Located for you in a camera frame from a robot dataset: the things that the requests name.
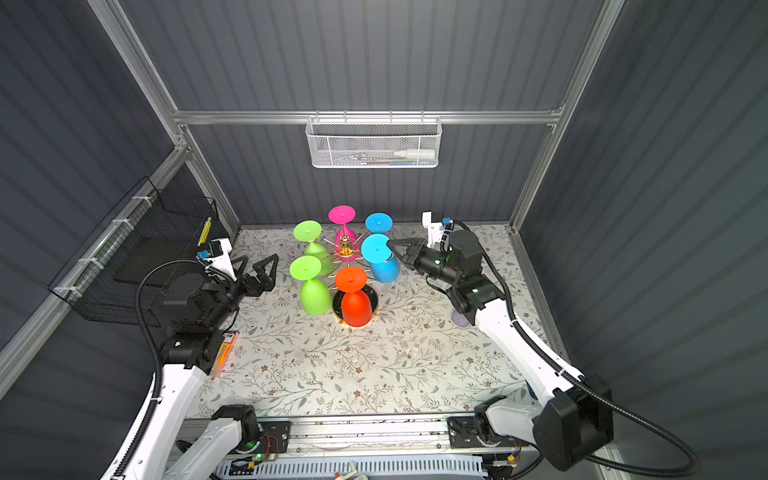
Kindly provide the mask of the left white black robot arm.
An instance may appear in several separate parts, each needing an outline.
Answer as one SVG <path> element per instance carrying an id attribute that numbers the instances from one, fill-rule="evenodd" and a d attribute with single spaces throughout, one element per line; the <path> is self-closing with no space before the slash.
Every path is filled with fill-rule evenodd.
<path id="1" fill-rule="evenodd" d="M 162 307 L 171 318 L 169 336 L 156 343 L 144 318 L 143 292 L 136 291 L 138 324 L 154 363 L 152 384 L 106 479 L 207 479 L 229 454 L 263 459 L 268 451 L 253 407 L 225 405 L 209 420 L 204 432 L 170 463 L 186 411 L 214 372 L 227 330 L 245 297 L 274 289 L 279 257 L 270 255 L 252 265 L 247 257 L 203 254 L 182 259 L 181 275 L 165 290 Z"/>

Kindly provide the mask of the front green wine glass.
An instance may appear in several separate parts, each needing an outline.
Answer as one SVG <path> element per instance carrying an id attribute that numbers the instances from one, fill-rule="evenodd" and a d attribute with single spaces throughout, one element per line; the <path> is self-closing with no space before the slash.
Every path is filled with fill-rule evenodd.
<path id="1" fill-rule="evenodd" d="M 289 268 L 292 278 L 302 283 L 300 299 L 303 310 L 310 316 L 320 316 L 332 308 L 332 298 L 328 286 L 319 279 L 321 261 L 310 255 L 294 260 Z"/>

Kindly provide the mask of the white bottle in basket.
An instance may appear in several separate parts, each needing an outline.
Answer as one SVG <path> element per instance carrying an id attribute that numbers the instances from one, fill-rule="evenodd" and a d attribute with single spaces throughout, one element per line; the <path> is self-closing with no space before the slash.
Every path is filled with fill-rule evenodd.
<path id="1" fill-rule="evenodd" d="M 417 162 L 434 161 L 437 157 L 435 149 L 405 149 L 394 151 L 393 155 L 398 158 L 405 158 Z"/>

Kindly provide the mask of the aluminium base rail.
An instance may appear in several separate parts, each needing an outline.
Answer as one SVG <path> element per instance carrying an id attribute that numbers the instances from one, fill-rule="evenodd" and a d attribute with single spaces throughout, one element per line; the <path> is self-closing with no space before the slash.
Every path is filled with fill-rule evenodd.
<path id="1" fill-rule="evenodd" d="M 470 412 L 265 417 L 267 444 L 278 463 L 350 460 L 486 458 L 524 466 L 537 458 L 527 440 L 481 441 Z"/>

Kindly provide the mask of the green wine glass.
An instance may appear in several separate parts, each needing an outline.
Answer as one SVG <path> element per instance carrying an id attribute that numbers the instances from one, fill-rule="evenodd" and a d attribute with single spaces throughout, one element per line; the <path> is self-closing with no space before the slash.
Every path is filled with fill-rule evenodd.
<path id="1" fill-rule="evenodd" d="M 320 261 L 321 269 L 319 276 L 328 276 L 334 268 L 334 263 L 331 253 L 320 241 L 322 235 L 321 224 L 315 220 L 304 220 L 295 226 L 293 235 L 296 240 L 306 244 L 305 255 L 315 257 Z"/>
<path id="2" fill-rule="evenodd" d="M 310 255 L 294 260 L 289 268 L 292 278 L 302 283 L 300 299 L 303 310 L 310 316 L 320 316 L 332 308 L 332 298 L 328 286 L 319 279 L 321 261 Z"/>

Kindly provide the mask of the red wine glass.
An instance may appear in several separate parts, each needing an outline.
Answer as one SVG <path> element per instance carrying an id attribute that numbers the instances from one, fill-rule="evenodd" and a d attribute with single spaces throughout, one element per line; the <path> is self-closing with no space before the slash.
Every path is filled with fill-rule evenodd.
<path id="1" fill-rule="evenodd" d="M 373 316 L 373 308 L 368 296 L 363 292 L 367 284 L 365 271 L 356 266 L 341 269 L 335 277 L 335 285 L 343 294 L 341 300 L 342 318 L 354 328 L 367 325 Z"/>

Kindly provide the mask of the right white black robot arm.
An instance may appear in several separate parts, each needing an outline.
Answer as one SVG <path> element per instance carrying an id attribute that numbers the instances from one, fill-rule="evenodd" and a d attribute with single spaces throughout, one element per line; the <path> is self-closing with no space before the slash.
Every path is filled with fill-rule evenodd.
<path id="1" fill-rule="evenodd" d="M 448 231 L 434 249 L 419 238 L 392 239 L 387 246 L 399 263 L 442 289 L 457 314 L 485 334 L 523 375 L 530 406 L 496 396 L 476 406 L 474 430 L 480 442 L 496 446 L 521 440 L 538 449 L 560 471 L 587 459 L 614 439 L 612 410 L 569 381 L 582 373 L 552 351 L 515 315 L 509 286 L 478 237 L 467 229 Z"/>

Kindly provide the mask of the grey oval case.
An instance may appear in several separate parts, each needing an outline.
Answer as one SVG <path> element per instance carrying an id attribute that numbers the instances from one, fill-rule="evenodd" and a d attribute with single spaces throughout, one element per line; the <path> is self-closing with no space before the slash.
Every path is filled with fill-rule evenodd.
<path id="1" fill-rule="evenodd" d="M 459 328 L 467 328 L 471 326 L 471 322 L 468 318 L 456 310 L 451 313 L 451 320 Z"/>

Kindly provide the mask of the blue wine glass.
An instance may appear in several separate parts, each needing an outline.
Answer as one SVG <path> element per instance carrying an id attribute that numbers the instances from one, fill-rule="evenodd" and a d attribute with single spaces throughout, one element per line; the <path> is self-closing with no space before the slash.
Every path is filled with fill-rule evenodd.
<path id="1" fill-rule="evenodd" d="M 393 219 L 390 215 L 383 212 L 370 214 L 365 220 L 365 227 L 370 233 L 384 234 L 393 226 Z"/>
<path id="2" fill-rule="evenodd" d="M 388 247 L 389 238 L 384 234 L 372 234 L 362 244 L 361 253 L 369 264 L 376 281 L 382 284 L 395 282 L 400 267 L 394 253 Z"/>

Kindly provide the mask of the yellow marker pen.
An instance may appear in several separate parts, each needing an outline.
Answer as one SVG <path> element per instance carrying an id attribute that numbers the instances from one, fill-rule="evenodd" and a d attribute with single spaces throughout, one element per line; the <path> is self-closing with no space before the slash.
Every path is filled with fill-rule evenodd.
<path id="1" fill-rule="evenodd" d="M 212 226 L 212 218 L 207 217 L 200 231 L 200 235 L 197 242 L 198 246 L 201 246 L 207 242 L 210 234 L 211 226 Z"/>

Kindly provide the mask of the pink wine glass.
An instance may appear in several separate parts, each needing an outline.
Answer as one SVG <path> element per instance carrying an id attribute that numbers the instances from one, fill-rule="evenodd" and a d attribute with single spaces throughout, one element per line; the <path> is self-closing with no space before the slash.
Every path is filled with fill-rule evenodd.
<path id="1" fill-rule="evenodd" d="M 337 205 L 329 213 L 329 220 L 339 227 L 332 253 L 340 263 L 351 264 L 361 258 L 361 240 L 349 224 L 355 219 L 356 211 L 349 205 Z"/>

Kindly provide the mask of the back green wine glass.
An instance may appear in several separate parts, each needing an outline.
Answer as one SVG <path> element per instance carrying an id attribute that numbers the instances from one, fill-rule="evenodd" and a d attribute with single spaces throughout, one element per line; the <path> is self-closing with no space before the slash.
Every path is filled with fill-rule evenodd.
<path id="1" fill-rule="evenodd" d="M 320 241 L 322 235 L 321 224 L 315 220 L 304 220 L 295 226 L 293 235 L 296 240 L 306 244 L 305 255 L 315 257 L 320 261 L 321 269 L 319 276 L 328 276 L 334 268 L 334 263 L 331 253 Z"/>

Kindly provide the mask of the orange coloured box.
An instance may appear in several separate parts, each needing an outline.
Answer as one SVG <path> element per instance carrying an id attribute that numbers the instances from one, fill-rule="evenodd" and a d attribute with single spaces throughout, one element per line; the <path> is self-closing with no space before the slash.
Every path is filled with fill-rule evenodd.
<path id="1" fill-rule="evenodd" d="M 222 373 L 224 367 L 227 365 L 228 357 L 232 352 L 238 337 L 239 337 L 239 332 L 237 330 L 228 331 L 224 333 L 223 342 L 219 348 L 217 357 L 215 359 L 215 362 L 212 368 L 212 372 L 211 372 L 212 378 L 216 378 Z"/>

